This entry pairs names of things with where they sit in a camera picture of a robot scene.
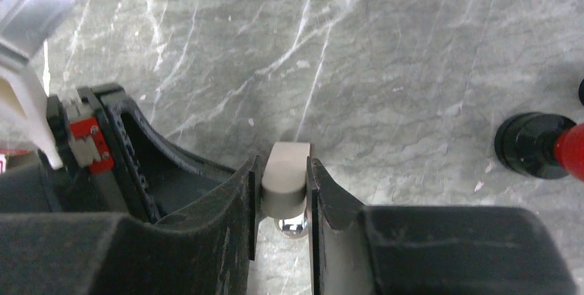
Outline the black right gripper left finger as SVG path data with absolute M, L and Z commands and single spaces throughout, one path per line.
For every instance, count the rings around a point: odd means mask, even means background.
M 245 294 L 260 158 L 155 225 L 51 212 L 33 163 L 1 175 L 2 294 Z

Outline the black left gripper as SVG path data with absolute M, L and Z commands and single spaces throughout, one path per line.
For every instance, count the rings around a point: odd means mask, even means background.
M 63 167 L 37 152 L 2 174 L 1 213 L 121 212 L 124 198 L 131 215 L 155 224 L 235 173 L 168 141 L 119 84 L 77 92 L 96 118 L 50 96 L 47 120 Z

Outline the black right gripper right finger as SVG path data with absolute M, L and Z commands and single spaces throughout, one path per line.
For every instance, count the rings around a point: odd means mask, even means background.
M 366 205 L 306 162 L 314 294 L 576 294 L 549 232 L 519 207 Z

